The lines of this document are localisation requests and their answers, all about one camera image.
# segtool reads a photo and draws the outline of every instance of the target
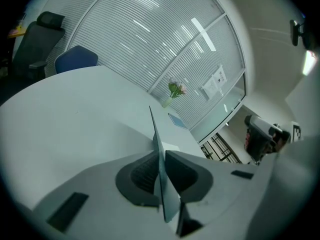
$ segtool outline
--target flower vase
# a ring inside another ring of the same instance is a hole
[[[162,104],[163,108],[166,108],[170,105],[170,103],[172,102],[173,98],[169,97],[166,99],[166,101]]]

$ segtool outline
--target black office chair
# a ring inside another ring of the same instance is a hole
[[[64,36],[65,16],[45,11],[26,29],[8,76],[0,79],[0,106],[24,88],[44,79],[46,59]]]

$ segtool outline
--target pink flower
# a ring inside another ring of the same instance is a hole
[[[181,94],[186,94],[187,93],[187,88],[183,86],[182,84],[179,86]]]

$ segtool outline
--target white panel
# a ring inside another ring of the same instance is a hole
[[[64,52],[75,26],[94,1],[95,0],[48,0],[44,6],[42,12],[49,11],[65,16],[62,22],[62,28],[65,29],[65,35],[53,48],[46,60],[48,62],[48,65],[45,68],[47,77],[56,73],[54,66],[56,57]]]
[[[216,51],[211,51],[205,39],[200,38],[180,57],[152,92],[152,95],[163,102],[170,95],[168,79],[176,77],[183,82],[187,94],[174,99],[171,106],[189,129],[218,103],[243,72],[242,56],[228,19],[222,18],[207,31],[207,34]],[[220,65],[227,81],[221,90],[208,100],[201,87]]]
[[[70,47],[81,45],[123,77],[148,90],[170,62],[223,12],[214,0],[99,0]]]

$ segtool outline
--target paper sign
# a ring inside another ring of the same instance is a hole
[[[214,76],[211,76],[210,79],[202,86],[205,94],[208,96],[209,100],[215,96],[218,91],[217,84],[215,82]]]
[[[226,74],[224,69],[222,68],[222,65],[219,67],[219,69],[213,74],[214,82],[216,83],[216,86],[218,89],[220,89],[226,82]]]

